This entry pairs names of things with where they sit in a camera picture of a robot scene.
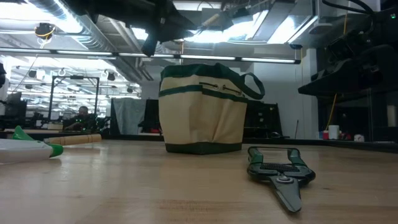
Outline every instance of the bag strap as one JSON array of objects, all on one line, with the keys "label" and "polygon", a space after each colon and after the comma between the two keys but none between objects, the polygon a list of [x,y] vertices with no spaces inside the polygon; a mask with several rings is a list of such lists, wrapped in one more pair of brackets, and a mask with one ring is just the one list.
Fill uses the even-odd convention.
[{"label": "bag strap", "polygon": [[[244,84],[244,80],[246,78],[246,75],[249,75],[253,77],[254,83],[257,85],[258,89],[260,90],[260,93],[256,93],[254,90],[252,90],[250,87],[248,87],[246,84]],[[241,90],[247,95],[250,96],[251,98],[255,100],[261,100],[264,95],[266,94],[266,90],[264,89],[264,85],[262,82],[255,76],[253,73],[249,72],[246,74],[241,75],[241,81],[243,85],[241,86]]]}]

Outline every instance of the person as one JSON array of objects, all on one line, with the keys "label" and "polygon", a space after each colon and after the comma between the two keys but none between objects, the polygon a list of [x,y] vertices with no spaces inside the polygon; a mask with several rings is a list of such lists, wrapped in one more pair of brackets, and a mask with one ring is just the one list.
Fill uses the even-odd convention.
[{"label": "person", "polygon": [[73,124],[67,126],[65,128],[66,131],[81,131],[83,128],[83,124],[80,121],[85,120],[88,117],[88,108],[87,106],[81,106],[78,111],[78,116],[72,118],[69,123],[73,122]]}]

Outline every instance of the wooden handle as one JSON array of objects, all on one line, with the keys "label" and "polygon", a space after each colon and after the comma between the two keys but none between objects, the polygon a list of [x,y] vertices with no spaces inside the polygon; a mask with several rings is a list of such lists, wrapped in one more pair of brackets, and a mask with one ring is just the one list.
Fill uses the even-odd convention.
[{"label": "wooden handle", "polygon": [[80,136],[69,136],[59,138],[48,138],[44,139],[46,143],[59,144],[61,146],[70,146],[75,144],[85,144],[93,142],[101,142],[102,138],[100,134],[88,134]]}]

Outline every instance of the desk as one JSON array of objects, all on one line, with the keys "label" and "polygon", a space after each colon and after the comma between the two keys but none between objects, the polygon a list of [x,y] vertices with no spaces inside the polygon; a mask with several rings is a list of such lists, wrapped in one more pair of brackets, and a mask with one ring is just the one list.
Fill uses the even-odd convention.
[{"label": "desk", "polygon": [[[397,223],[397,154],[297,147],[317,173],[297,215],[249,178],[248,145],[193,156],[167,153],[162,142],[105,140],[2,165],[1,223]],[[262,152],[287,162],[281,149]]]}]

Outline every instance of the beige bag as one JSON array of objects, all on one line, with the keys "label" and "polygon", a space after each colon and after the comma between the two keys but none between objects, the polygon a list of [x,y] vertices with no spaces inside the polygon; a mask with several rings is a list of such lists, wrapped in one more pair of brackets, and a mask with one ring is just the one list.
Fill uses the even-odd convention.
[{"label": "beige bag", "polygon": [[[250,75],[260,94],[244,84]],[[216,154],[241,150],[247,94],[265,94],[252,73],[242,76],[217,63],[168,66],[162,72],[159,118],[166,150]]]}]

